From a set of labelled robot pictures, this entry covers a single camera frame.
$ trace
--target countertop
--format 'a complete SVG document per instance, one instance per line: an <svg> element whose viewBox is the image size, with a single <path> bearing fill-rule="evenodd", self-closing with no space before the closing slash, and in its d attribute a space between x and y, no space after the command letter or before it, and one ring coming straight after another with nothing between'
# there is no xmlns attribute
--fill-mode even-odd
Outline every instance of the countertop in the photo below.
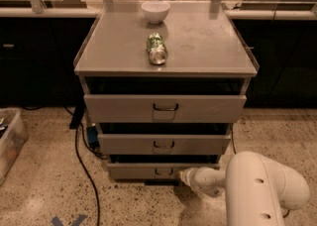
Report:
<svg viewBox="0 0 317 226"><path fill-rule="evenodd" d="M105 7L75 68L77 74L256 75L221 8L215 14L211 12L211 2L170 2L163 23L152 25L144 17L141 4L112 3ZM146 40L153 32L165 40L168 60L164 65L149 63Z"/></svg>

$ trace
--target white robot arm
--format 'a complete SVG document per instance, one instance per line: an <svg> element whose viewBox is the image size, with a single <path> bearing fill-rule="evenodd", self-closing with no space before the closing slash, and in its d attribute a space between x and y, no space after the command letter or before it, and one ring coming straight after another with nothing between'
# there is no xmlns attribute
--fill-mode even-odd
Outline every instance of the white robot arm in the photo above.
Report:
<svg viewBox="0 0 317 226"><path fill-rule="evenodd" d="M296 170L252 152L234 155L226 171L192 168L182 171L180 178L210 196L223 187L228 226L284 226L281 207L301 208L310 195Z"/></svg>

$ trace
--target can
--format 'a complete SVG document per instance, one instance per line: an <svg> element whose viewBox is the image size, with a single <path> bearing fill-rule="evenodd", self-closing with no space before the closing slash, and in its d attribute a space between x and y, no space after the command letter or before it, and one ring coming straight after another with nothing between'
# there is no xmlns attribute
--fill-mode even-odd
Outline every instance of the can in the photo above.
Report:
<svg viewBox="0 0 317 226"><path fill-rule="evenodd" d="M168 58L168 52L164 40L159 33L151 33L147 39L147 51L151 64L164 64Z"/></svg>

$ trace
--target gray cabinet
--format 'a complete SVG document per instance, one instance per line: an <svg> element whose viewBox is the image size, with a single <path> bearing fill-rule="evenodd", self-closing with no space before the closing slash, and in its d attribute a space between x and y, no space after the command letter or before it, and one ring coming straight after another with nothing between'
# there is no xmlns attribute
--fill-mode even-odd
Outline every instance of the gray cabinet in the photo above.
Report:
<svg viewBox="0 0 317 226"><path fill-rule="evenodd" d="M209 5L172 2L164 23L150 25L141 3L113 3L98 21L75 73L110 177L176 180L183 169L219 166L257 71ZM164 65L149 63L151 32L165 39Z"/></svg>

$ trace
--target terrazzo floor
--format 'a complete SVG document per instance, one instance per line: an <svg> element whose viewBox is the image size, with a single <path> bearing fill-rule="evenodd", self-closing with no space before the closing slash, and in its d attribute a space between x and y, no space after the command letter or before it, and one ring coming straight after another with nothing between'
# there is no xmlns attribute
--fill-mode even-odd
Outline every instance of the terrazzo floor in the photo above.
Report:
<svg viewBox="0 0 317 226"><path fill-rule="evenodd" d="M75 131L64 108L22 110L29 139L0 186L0 225L96 225L94 190L75 153ZM299 171L311 196L291 211L286 226L317 222L317 109L245 109L234 125L236 149L253 151ZM220 161L225 168L232 144ZM100 225L222 226L225 194L211 198L187 186L115 182L106 163L79 142L79 153L98 189Z"/></svg>

